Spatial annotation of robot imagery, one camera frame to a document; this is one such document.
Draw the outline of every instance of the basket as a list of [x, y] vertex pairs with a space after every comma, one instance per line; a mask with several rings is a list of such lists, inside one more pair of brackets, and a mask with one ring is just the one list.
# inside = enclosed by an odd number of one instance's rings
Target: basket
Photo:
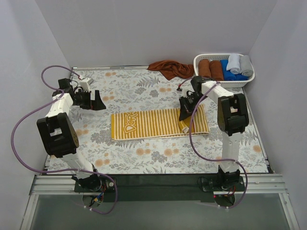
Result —
[[[196, 76], [198, 76], [198, 64], [203, 59], [209, 59], [209, 60], [225, 60], [229, 58], [230, 54], [199, 54], [194, 58], [194, 71]], [[246, 83], [254, 80], [255, 78], [255, 70], [253, 68], [253, 75], [249, 77], [248, 80], [225, 80], [221, 81], [221, 86], [223, 88], [240, 88], [246, 85]]]

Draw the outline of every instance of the rolled gray towel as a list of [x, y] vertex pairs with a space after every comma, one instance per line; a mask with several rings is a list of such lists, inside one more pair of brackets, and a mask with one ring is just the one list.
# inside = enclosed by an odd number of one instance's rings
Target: rolled gray towel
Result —
[[250, 77], [254, 74], [253, 67], [251, 66], [251, 62], [248, 55], [240, 57], [240, 69], [240, 73], [243, 76]]
[[228, 64], [226, 70], [230, 70], [232, 74], [240, 73], [240, 55], [239, 54], [231, 54], [228, 58]]

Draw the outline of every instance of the rolled towel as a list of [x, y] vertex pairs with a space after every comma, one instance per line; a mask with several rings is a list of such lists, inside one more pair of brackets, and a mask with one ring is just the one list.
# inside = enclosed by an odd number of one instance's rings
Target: rolled towel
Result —
[[242, 74], [236, 74], [236, 81], [247, 81], [248, 77], [243, 76]]
[[208, 59], [201, 60], [198, 64], [198, 75], [206, 78], [211, 78], [211, 72], [209, 69], [210, 61]]
[[254, 74], [253, 67], [251, 65], [250, 59], [248, 55], [244, 55], [240, 57], [240, 73], [243, 76], [250, 77]]
[[227, 64], [228, 64], [228, 60], [220, 60], [220, 62], [222, 64], [224, 80], [225, 81], [235, 81], [236, 80], [236, 76], [233, 73], [231, 73], [230, 71], [226, 70], [226, 67], [227, 67]]
[[211, 61], [209, 68], [211, 76], [215, 81], [224, 81], [223, 69], [220, 61]]
[[239, 74], [241, 72], [239, 54], [231, 54], [229, 56], [226, 70], [230, 70], [233, 74]]

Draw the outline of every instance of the rolled blue towel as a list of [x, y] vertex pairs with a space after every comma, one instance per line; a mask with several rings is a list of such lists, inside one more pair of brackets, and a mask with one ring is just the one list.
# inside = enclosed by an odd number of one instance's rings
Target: rolled blue towel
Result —
[[243, 76], [242, 74], [236, 74], [236, 81], [247, 81], [248, 77]]
[[225, 81], [235, 81], [236, 80], [236, 76], [233, 73], [231, 73], [230, 71], [226, 70], [226, 67], [227, 67], [227, 64], [228, 64], [228, 60], [220, 60], [220, 62], [222, 64], [224, 80]]

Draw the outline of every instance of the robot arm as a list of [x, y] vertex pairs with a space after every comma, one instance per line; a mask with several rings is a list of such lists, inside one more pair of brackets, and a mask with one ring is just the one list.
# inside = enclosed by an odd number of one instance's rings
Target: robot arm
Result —
[[[179, 120], [192, 115], [199, 99], [206, 93], [215, 81], [196, 76], [191, 80], [194, 92], [184, 90], [180, 101]], [[222, 159], [239, 157], [239, 145], [242, 133], [248, 125], [248, 111], [244, 94], [233, 94], [221, 86], [214, 87], [207, 96], [218, 106], [217, 123], [223, 135]], [[219, 166], [219, 175], [222, 186], [231, 186], [238, 182], [240, 177], [239, 166], [233, 161], [222, 161]]]
[[[71, 168], [96, 171], [95, 167], [78, 151], [78, 136], [68, 118], [72, 105], [83, 109], [101, 110], [106, 106], [100, 99], [99, 91], [95, 91], [95, 100], [91, 100], [91, 92], [87, 80], [82, 80], [78, 92], [72, 88], [70, 79], [59, 80], [59, 86], [65, 91], [64, 95], [53, 103], [48, 114], [37, 121], [37, 127], [48, 155], [61, 158]], [[59, 91], [53, 93], [53, 100], [59, 97]], [[95, 174], [76, 172], [72, 177], [83, 188], [96, 191], [101, 187], [101, 181]]]

